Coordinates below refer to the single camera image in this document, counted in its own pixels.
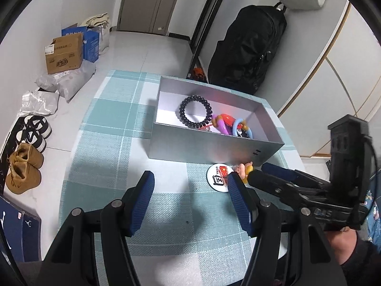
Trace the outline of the person's right hand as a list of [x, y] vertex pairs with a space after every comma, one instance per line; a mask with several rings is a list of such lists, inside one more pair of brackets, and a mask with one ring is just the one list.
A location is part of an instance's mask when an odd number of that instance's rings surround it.
[[340, 231], [326, 231], [325, 235], [340, 265], [344, 265], [345, 262], [356, 255], [358, 242], [356, 230], [344, 227]]

